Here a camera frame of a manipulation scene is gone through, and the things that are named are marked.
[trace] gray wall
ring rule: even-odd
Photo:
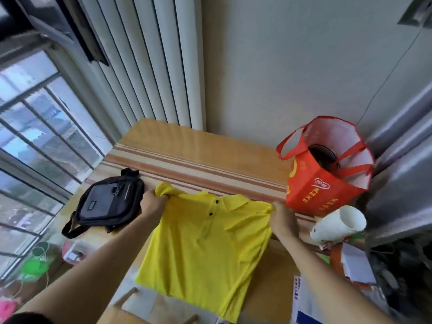
[[[356,123],[419,31],[396,25],[411,1],[202,0],[207,130],[274,147],[317,115]],[[423,29],[362,134],[431,81]]]

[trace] red shopping bag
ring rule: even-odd
[[[301,130],[299,143],[282,156],[282,148],[297,130]],[[327,170],[311,154],[315,148],[333,157]],[[294,157],[286,203],[295,212],[324,217],[369,189],[374,158],[354,124],[343,119],[318,116],[287,136],[276,151],[282,160]]]

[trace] gray curtain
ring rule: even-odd
[[[378,157],[364,212],[370,245],[432,228],[432,84],[366,144]]]

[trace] forearm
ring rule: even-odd
[[[55,324],[96,323],[153,228],[144,214],[138,216],[114,239],[25,304],[20,312],[43,314]]]
[[[339,277],[299,238],[284,234],[279,239],[306,279],[327,324],[394,323],[361,292]]]

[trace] wooden table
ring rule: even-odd
[[[237,141],[153,119],[140,120],[94,169],[60,211],[54,228],[61,230],[80,196],[94,182],[120,175],[125,167],[138,169],[146,188],[162,181],[188,193],[206,190],[225,196],[242,194],[253,200],[284,202],[289,161],[278,159],[268,147]],[[309,232],[315,219],[298,215],[301,238],[314,247]],[[116,233],[92,228],[78,239],[95,248]],[[149,240],[133,266],[139,267]],[[248,289],[241,316],[269,323],[288,323],[291,317],[293,275],[298,269],[278,241],[270,240]]]

